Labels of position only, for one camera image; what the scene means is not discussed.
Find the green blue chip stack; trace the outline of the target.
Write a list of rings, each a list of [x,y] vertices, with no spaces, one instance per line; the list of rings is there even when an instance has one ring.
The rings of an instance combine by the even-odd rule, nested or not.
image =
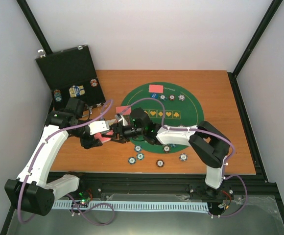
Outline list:
[[[128,158],[128,163],[131,164],[131,165],[135,164],[136,161],[137,161],[137,159],[135,157]]]

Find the pink-backed card deck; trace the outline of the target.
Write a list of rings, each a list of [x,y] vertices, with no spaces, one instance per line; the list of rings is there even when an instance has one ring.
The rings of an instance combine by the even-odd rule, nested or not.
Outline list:
[[[101,133],[96,133],[96,134],[94,135],[94,138],[95,138],[96,140],[100,140],[101,143],[106,143],[106,142],[108,142],[108,141],[111,140],[111,138],[103,137]]]

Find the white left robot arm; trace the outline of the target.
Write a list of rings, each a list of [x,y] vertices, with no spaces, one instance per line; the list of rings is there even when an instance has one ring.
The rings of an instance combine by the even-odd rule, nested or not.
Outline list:
[[[62,111],[49,113],[30,160],[15,180],[7,180],[4,189],[18,216],[21,211],[45,216],[54,202],[66,194],[73,193],[76,197],[86,194],[87,184],[75,173],[47,182],[50,168],[69,137],[79,138],[85,149],[102,145],[95,134],[109,131],[109,126],[101,117],[82,120],[85,106],[84,101],[70,98]]]

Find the dealt pink card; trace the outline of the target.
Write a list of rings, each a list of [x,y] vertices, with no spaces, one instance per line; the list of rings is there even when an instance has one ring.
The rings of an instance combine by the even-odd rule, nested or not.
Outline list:
[[[122,115],[129,115],[131,113],[131,108],[129,106],[118,106],[116,107],[116,113]]]

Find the blue small blind button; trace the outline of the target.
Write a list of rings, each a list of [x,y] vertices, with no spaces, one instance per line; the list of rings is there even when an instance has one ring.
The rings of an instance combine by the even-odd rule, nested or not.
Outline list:
[[[151,93],[150,98],[158,99],[158,94],[157,93]]]

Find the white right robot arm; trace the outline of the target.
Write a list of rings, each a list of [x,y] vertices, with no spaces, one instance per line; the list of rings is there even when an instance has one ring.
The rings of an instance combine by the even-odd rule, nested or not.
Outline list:
[[[200,160],[206,165],[205,184],[218,189],[225,179],[225,166],[235,153],[235,147],[230,140],[220,133],[209,122],[199,125],[178,127],[150,122],[131,125],[114,123],[110,126],[112,134],[105,137],[119,143],[126,143],[132,138],[143,137],[151,145],[184,145],[192,147]]]

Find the blue white chip stack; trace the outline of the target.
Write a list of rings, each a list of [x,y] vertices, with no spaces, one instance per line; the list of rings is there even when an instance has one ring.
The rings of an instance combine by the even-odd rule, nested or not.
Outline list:
[[[184,162],[188,159],[188,156],[186,153],[182,153],[180,154],[179,159]]]

